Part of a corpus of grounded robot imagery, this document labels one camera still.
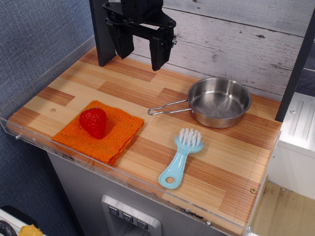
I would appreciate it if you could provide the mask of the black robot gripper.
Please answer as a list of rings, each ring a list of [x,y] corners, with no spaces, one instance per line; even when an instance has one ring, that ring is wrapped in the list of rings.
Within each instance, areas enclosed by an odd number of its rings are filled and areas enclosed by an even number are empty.
[[[117,54],[124,59],[134,50],[133,36],[149,40],[152,70],[169,61],[176,22],[163,12],[162,0],[106,1],[106,24]]]

